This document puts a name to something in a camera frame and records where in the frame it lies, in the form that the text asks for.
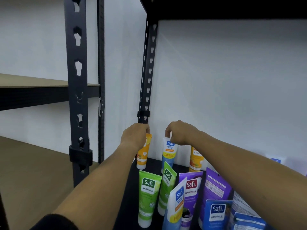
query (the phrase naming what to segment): white cap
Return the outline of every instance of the white cap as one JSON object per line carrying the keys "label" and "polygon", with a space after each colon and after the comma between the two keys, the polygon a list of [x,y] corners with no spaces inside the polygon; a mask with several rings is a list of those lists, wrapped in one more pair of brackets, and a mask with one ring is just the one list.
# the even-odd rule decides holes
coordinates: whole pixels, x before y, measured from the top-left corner
{"label": "white cap", "polygon": [[150,220],[142,220],[140,216],[138,217],[138,224],[141,228],[148,228],[151,225],[152,218]]}
{"label": "white cap", "polygon": [[198,218],[198,225],[200,226],[201,229],[203,228],[203,222],[200,217]]}
{"label": "white cap", "polygon": [[136,163],[136,167],[139,169],[139,170],[144,170],[146,168],[146,164],[144,165],[139,165],[138,163]]}
{"label": "white cap", "polygon": [[181,228],[180,228],[180,230],[189,230],[190,229],[190,226],[188,226],[188,227],[182,227],[181,226]]}
{"label": "white cap", "polygon": [[163,209],[159,204],[158,204],[158,212],[161,216],[164,216],[165,214],[165,209]]}

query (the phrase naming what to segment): black shelf underside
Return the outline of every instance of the black shelf underside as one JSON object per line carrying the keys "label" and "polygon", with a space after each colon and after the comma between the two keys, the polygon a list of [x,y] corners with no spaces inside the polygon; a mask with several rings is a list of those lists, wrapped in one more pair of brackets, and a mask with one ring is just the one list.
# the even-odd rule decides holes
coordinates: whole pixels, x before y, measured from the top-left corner
{"label": "black shelf underside", "polygon": [[[88,86],[87,97],[99,97],[99,86]],[[68,87],[0,88],[0,111],[68,101]]]}
{"label": "black shelf underside", "polygon": [[278,3],[252,0],[225,2],[224,0],[140,0],[152,19],[302,19],[307,14],[300,3]]}
{"label": "black shelf underside", "polygon": [[[144,171],[161,175],[161,168],[162,168],[161,161],[148,158],[146,169],[144,169]],[[178,185],[179,173],[187,173],[189,171],[189,168],[174,164],[173,169],[177,172],[175,185]],[[125,193],[122,198],[122,204],[120,206],[113,230],[144,229],[138,225],[138,190],[139,190],[138,181],[139,181],[139,170],[138,168],[136,168],[136,160],[134,160],[130,168],[128,180],[126,183]],[[198,217],[201,208],[201,200],[203,198],[204,181],[205,179],[202,179],[201,187],[199,188],[197,205],[195,207],[195,213],[193,215],[190,230],[201,230],[201,228],[198,226]],[[162,229],[164,217],[158,213],[157,205],[158,202],[156,203],[156,207],[153,213],[152,223],[149,228],[146,228],[148,230]]]}

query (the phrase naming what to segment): purple tube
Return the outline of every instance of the purple tube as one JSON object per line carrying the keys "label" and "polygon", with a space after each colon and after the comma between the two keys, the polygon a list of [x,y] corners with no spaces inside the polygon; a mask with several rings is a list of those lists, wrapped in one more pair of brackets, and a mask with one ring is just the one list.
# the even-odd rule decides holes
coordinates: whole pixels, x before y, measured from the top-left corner
{"label": "purple tube", "polygon": [[204,171],[179,174],[179,182],[185,178],[188,179],[185,189],[185,203],[183,205],[180,230],[189,230],[190,228],[203,173]]}
{"label": "purple tube", "polygon": [[224,180],[224,178],[222,178],[222,176],[207,167],[206,183],[204,186],[204,198],[198,219],[198,223],[201,228],[202,220],[204,219],[205,215],[206,200],[227,200],[231,190],[231,186]]}

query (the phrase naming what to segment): shelf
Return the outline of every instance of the shelf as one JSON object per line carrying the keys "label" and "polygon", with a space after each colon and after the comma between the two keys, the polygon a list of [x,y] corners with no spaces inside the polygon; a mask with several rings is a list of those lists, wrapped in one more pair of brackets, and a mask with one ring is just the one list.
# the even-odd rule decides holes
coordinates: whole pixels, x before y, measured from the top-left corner
{"label": "shelf", "polygon": [[[162,165],[161,161],[148,158],[146,169],[144,171],[161,175],[161,165]],[[174,164],[173,169],[177,172],[177,178],[175,183],[175,185],[177,185],[179,180],[179,173],[187,173],[189,171],[189,168]],[[122,199],[122,204],[120,206],[119,213],[113,230],[123,229],[123,224],[128,224],[129,226],[126,226],[126,228],[128,229],[140,229],[140,230],[143,229],[138,225],[138,190],[139,190],[138,179],[139,179],[139,170],[136,168],[136,160],[134,160],[129,172],[125,193]],[[202,179],[201,187],[199,189],[200,193],[198,196],[197,205],[195,207],[195,213],[193,216],[190,230],[201,230],[201,228],[198,226],[198,217],[201,208],[201,200],[203,197],[204,181],[205,180]],[[152,223],[149,228],[146,228],[148,230],[162,229],[164,217],[158,213],[157,204],[158,202],[156,203]]]}
{"label": "shelf", "polygon": [[[30,229],[73,190],[72,163],[68,154],[1,136],[0,145],[0,190],[10,229]],[[90,170],[97,166],[93,162]]]}
{"label": "shelf", "polygon": [[226,3],[221,0],[140,0],[147,16],[156,20],[176,19],[289,19],[305,18],[296,8],[284,6],[272,9],[267,3]]}
{"label": "shelf", "polygon": [[[98,97],[99,85],[88,84],[87,96]],[[68,101],[68,81],[0,73],[0,111]]]}

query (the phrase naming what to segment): white wall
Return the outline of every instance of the white wall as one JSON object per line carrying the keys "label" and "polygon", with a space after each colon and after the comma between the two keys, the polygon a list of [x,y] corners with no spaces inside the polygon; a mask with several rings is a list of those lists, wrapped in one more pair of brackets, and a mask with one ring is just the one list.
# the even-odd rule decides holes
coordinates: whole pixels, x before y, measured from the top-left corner
{"label": "white wall", "polygon": [[[145,20],[139,0],[105,0],[106,156],[137,120]],[[160,21],[149,157],[161,159],[165,128],[181,119],[291,167],[307,161],[306,36],[298,20]],[[187,166],[188,151],[175,163]]]}
{"label": "white wall", "polygon": [[[88,82],[98,84],[97,6],[87,0]],[[0,0],[0,73],[68,80],[63,0]],[[98,161],[98,98],[90,98],[89,137]],[[0,112],[0,135],[68,153],[68,102]]]}

